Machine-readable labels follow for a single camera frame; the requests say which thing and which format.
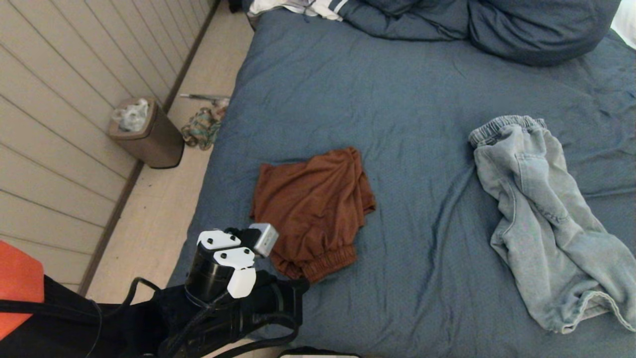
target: bed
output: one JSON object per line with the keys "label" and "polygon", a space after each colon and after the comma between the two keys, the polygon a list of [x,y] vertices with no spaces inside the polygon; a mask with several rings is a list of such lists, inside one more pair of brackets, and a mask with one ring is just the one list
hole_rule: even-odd
{"label": "bed", "polygon": [[[238,74],[170,284],[197,236],[247,227],[261,163],[356,147],[377,200],[358,260],[312,286],[295,345],[391,357],[636,357],[611,314],[572,334],[528,315],[489,239],[501,219],[469,133],[500,115],[543,118],[606,229],[636,243],[636,52],[613,31],[538,68],[468,41],[391,41],[344,22],[263,14]],[[267,261],[263,269],[274,272]],[[280,334],[276,327],[258,337]]]}

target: tile floor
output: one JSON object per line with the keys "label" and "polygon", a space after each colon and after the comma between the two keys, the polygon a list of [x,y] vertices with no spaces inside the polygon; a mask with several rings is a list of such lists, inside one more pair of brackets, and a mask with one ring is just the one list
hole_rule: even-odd
{"label": "tile floor", "polygon": [[[231,14],[227,3],[222,2],[179,93],[232,94],[252,36],[253,31],[245,15]],[[205,102],[177,98],[169,117],[177,127],[181,127],[204,105]],[[165,286],[194,214],[211,152],[186,147],[177,168],[159,170],[144,167],[87,297],[103,303],[119,303],[136,276],[147,278],[160,287]],[[145,301],[151,296],[150,289],[140,287],[135,302]],[[271,358],[277,357],[280,351],[271,348],[240,357]]]}

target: white paneled wall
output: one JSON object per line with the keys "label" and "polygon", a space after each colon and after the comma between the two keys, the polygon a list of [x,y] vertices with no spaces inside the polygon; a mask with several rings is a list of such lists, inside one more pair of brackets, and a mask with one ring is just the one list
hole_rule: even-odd
{"label": "white paneled wall", "polygon": [[65,286],[135,166],[106,134],[111,111],[166,99],[213,2],[0,0],[0,240]]}

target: trash can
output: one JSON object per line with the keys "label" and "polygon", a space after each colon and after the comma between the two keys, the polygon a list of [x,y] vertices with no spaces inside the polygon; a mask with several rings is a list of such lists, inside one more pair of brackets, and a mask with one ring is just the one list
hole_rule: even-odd
{"label": "trash can", "polygon": [[125,109],[140,99],[148,101],[146,122],[139,131],[123,130],[119,123],[111,120],[108,135],[128,153],[155,169],[174,168],[179,165],[183,155],[184,141],[177,127],[159,108],[153,98],[131,98],[122,102],[118,108]]}

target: jeans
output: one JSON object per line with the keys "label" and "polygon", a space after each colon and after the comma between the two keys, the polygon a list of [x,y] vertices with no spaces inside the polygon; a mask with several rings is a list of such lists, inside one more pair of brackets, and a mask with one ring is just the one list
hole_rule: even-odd
{"label": "jeans", "polygon": [[530,316],[570,333],[611,311],[636,332],[636,260],[592,214],[543,119],[498,117],[469,140],[481,185],[503,214],[490,245]]}

